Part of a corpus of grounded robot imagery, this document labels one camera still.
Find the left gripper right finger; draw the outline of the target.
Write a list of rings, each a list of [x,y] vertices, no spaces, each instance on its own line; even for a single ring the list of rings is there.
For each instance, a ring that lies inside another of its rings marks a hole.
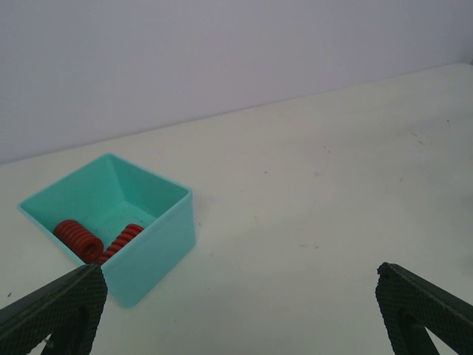
[[[395,354],[438,354],[433,333],[472,353],[472,305],[394,263],[378,267],[375,297]]]

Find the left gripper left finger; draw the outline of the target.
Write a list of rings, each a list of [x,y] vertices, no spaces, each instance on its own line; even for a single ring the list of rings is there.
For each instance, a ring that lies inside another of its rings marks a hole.
[[[98,264],[83,265],[1,309],[1,353],[89,354],[108,288]]]

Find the long red spring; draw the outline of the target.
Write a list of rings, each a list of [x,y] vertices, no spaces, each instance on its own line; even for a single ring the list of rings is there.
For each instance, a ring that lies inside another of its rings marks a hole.
[[[99,265],[103,265],[115,254],[117,254],[126,244],[138,236],[144,228],[138,224],[128,224],[122,232],[113,240],[109,247],[97,259]]]

